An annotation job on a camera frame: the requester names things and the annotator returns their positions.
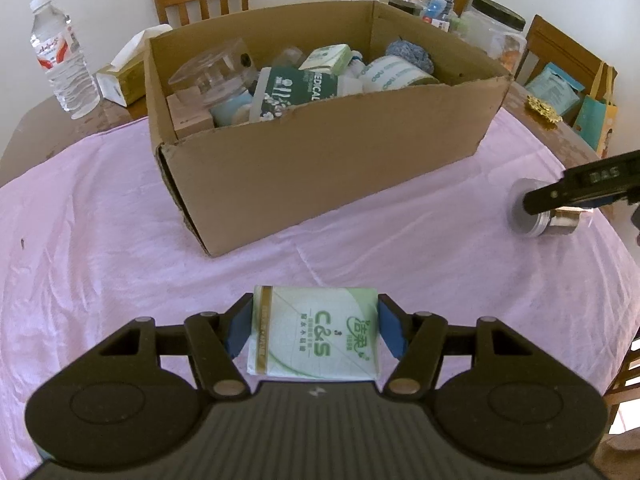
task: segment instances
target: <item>gift bag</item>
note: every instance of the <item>gift bag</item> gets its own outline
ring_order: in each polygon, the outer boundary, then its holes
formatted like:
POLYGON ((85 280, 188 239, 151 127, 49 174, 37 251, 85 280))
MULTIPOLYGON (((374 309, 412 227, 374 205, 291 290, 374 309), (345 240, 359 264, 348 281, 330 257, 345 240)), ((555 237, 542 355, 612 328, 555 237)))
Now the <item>gift bag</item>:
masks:
POLYGON ((587 141, 599 157, 607 156, 609 139, 613 133, 618 107, 613 104, 613 67, 607 67, 607 90, 602 101, 596 101, 596 94, 600 88, 600 80, 604 62, 596 74, 596 79, 591 86, 591 93, 585 96, 582 108, 575 120, 574 131, 587 141))

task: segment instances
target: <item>blue yarn ball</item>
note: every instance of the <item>blue yarn ball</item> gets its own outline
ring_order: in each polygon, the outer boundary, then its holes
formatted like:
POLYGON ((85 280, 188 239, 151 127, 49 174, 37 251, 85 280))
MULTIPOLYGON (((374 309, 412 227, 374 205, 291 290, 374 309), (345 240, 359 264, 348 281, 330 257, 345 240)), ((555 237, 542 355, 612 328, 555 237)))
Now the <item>blue yarn ball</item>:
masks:
POLYGON ((433 61, 429 54, 420 45, 411 43, 411 41, 394 41, 386 48, 386 55, 401 57, 427 74, 433 74, 433 61))

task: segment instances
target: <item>open cardboard box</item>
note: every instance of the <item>open cardboard box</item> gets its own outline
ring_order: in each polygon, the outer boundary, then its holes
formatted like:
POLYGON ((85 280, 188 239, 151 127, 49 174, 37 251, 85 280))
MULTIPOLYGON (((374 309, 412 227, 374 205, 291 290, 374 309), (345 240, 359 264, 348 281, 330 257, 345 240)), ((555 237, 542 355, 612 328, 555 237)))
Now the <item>open cardboard box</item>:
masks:
POLYGON ((229 14, 150 40, 146 95, 153 149, 185 222, 207 253, 227 253, 476 152, 511 77, 451 34, 372 1, 229 14), (191 57, 243 38, 258 67, 283 48, 336 43, 365 62, 402 38, 431 55, 444 84, 313 102, 283 117, 178 140, 168 80, 191 57))

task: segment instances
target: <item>screw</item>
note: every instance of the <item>screw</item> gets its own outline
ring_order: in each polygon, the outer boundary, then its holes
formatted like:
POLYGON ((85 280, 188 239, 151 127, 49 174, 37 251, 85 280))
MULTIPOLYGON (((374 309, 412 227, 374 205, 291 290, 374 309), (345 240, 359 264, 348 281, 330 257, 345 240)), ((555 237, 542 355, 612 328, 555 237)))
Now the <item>screw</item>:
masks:
POLYGON ((244 393, 244 384, 235 379, 224 379, 213 385, 213 391, 221 397, 235 397, 244 393))
POLYGON ((420 383, 414 379, 394 379, 389 389, 396 395, 413 395, 420 391, 420 383))

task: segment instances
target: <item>white bottle cap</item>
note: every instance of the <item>white bottle cap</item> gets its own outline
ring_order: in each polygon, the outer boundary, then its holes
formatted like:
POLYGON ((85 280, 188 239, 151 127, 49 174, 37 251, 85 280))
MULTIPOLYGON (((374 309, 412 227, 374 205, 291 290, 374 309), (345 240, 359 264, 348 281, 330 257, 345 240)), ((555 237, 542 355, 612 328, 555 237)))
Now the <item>white bottle cap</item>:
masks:
POLYGON ((32 0, 30 3, 30 7, 32 11, 38 10, 40 7, 51 3, 51 0, 32 0))

